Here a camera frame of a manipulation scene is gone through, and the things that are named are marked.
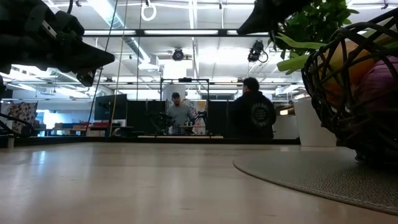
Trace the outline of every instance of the man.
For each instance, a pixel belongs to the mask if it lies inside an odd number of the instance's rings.
[[[243,95],[235,100],[230,117],[241,138],[274,137],[275,108],[259,91],[259,82],[255,78],[243,80]]]
[[[184,125],[186,121],[192,119],[193,114],[188,105],[181,103],[179,93],[173,93],[172,101],[174,105],[167,110],[167,115],[171,116],[174,120],[172,134],[185,134],[185,130],[178,128],[178,126]]]

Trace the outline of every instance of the baseball cap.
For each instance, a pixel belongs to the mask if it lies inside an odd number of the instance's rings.
[[[179,97],[180,97],[180,94],[177,93],[177,92],[173,93],[173,95],[172,95],[173,99],[176,99],[176,98],[179,98]]]

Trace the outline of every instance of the gray shirt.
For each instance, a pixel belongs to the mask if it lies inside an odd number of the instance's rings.
[[[167,110],[167,114],[173,117],[174,124],[172,126],[172,134],[178,134],[178,126],[184,125],[184,123],[193,118],[193,114],[188,105],[180,104],[178,106],[171,106]]]

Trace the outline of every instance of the woven placemat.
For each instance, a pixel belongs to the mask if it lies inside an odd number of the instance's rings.
[[[239,170],[338,202],[398,215],[398,167],[358,164],[349,149],[333,152],[267,151],[236,158]]]

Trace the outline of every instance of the black camera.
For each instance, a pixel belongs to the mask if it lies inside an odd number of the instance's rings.
[[[267,56],[267,59],[265,61],[260,61],[260,57],[262,54],[265,54]],[[256,42],[253,44],[253,47],[250,49],[249,56],[248,56],[248,61],[249,62],[266,62],[268,61],[268,55],[264,51],[264,44],[262,43],[262,40],[256,40]]]
[[[173,53],[173,60],[181,61],[183,59],[184,59],[184,53],[182,52],[182,49],[175,49]]]

